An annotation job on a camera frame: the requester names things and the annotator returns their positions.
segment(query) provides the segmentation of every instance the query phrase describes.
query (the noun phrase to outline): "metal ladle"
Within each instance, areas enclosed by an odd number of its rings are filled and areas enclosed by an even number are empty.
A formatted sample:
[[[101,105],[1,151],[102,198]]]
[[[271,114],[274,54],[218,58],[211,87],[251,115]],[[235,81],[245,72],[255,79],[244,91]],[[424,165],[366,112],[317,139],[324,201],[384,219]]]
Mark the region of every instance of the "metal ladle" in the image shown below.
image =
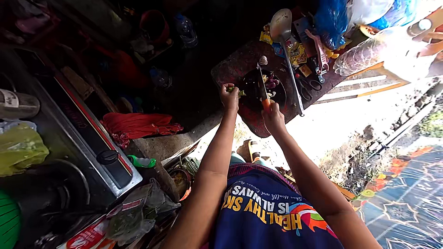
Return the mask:
[[[295,83],[294,72],[292,71],[291,61],[289,60],[289,51],[286,47],[286,40],[291,37],[291,23],[292,13],[289,9],[281,9],[272,17],[270,31],[271,38],[274,42],[280,43],[280,46],[284,50],[284,57],[286,58],[286,64],[288,65],[289,75],[291,76],[292,83],[294,84],[294,91],[296,96],[296,103],[300,116],[304,116],[304,108],[302,98],[300,97],[297,85]]]

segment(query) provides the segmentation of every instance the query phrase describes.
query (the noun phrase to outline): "blue shirt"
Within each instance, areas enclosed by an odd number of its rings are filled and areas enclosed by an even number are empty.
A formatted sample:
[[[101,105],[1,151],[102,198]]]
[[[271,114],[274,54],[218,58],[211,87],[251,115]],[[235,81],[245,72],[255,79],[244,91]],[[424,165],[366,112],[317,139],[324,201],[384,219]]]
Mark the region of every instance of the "blue shirt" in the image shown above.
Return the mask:
[[[323,218],[293,186],[272,170],[252,163],[230,167],[209,247],[343,248]]]

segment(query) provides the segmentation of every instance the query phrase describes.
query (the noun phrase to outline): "orange knife handle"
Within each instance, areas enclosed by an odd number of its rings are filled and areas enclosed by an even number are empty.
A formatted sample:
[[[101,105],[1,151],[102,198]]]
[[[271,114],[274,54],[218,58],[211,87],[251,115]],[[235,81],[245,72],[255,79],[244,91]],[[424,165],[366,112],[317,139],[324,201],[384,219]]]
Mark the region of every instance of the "orange knife handle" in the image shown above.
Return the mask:
[[[269,101],[269,99],[263,100],[261,104],[263,105],[264,111],[266,111],[267,113],[271,113],[271,102]]]

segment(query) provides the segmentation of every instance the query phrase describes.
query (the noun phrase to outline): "red towel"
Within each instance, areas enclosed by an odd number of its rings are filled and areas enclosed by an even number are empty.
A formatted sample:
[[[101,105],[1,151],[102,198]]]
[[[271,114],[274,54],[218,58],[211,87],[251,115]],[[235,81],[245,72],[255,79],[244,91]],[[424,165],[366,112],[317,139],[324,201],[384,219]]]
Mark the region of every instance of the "red towel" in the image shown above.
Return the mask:
[[[156,134],[170,135],[183,130],[180,124],[170,124],[171,115],[143,113],[108,113],[100,123],[122,148],[129,145],[130,139]]]

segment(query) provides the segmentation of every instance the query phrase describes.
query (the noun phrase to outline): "ladle handle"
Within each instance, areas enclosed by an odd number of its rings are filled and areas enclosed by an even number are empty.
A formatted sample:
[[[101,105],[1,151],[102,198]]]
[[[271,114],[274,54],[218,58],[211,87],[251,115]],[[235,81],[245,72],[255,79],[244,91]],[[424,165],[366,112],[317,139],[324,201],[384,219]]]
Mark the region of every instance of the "ladle handle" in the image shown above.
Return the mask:
[[[286,47],[285,42],[280,42],[280,46],[283,48],[284,51],[284,57],[286,59],[286,64],[288,65],[288,69],[289,69],[289,76],[291,76],[291,81],[292,84],[294,85],[294,92],[295,92],[295,97],[297,102],[295,103],[297,105],[297,109],[299,111],[299,114],[301,117],[304,116],[304,108],[303,108],[303,103],[302,103],[302,98],[300,97],[299,91],[297,89],[297,84],[295,83],[295,77],[294,77],[294,73],[292,71],[292,66],[291,66],[291,61],[289,60],[289,51],[288,48]]]

